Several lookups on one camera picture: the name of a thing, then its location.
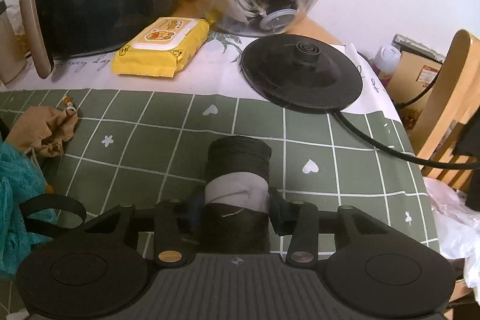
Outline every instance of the beige cup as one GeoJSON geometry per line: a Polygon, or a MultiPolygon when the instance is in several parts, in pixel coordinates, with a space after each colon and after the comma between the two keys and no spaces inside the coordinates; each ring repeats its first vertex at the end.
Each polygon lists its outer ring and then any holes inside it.
{"type": "Polygon", "coordinates": [[[0,1],[0,80],[10,83],[27,65],[7,16],[5,1],[0,1]]]}

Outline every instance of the glass bowl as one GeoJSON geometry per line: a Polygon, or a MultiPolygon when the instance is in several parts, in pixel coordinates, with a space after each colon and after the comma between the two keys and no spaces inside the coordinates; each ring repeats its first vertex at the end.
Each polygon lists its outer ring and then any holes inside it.
{"type": "Polygon", "coordinates": [[[202,9],[203,18],[214,22],[214,28],[247,37],[263,37],[289,31],[302,21],[318,2],[318,0],[253,0],[258,9],[245,12],[239,0],[196,1],[202,9]]]}

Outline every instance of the chair backrest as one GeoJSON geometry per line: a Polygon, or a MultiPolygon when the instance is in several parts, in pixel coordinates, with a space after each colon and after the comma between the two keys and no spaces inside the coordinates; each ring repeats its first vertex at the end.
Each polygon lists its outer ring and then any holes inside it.
{"type": "MultiPolygon", "coordinates": [[[[469,32],[460,30],[452,40],[425,108],[409,134],[415,154],[419,158],[439,162],[475,161],[467,156],[454,156],[452,150],[464,125],[479,106],[480,40],[469,32]],[[437,150],[451,124],[454,124],[452,132],[437,150]]],[[[422,174],[441,180],[453,188],[464,189],[471,171],[424,167],[422,174]]]]}

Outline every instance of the yellow wipes package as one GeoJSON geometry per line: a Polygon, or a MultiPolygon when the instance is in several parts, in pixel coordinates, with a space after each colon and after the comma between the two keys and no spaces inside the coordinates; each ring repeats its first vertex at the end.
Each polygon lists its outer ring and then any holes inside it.
{"type": "Polygon", "coordinates": [[[168,76],[181,71],[207,39],[204,19],[162,17],[115,53],[115,74],[168,76]]]}

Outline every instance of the ribbed gray surface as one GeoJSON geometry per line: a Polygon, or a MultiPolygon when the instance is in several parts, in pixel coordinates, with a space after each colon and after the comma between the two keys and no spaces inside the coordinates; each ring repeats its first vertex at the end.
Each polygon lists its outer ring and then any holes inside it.
{"type": "Polygon", "coordinates": [[[159,272],[147,293],[111,320],[365,320],[335,301],[313,271],[279,255],[198,254],[159,272]]]}

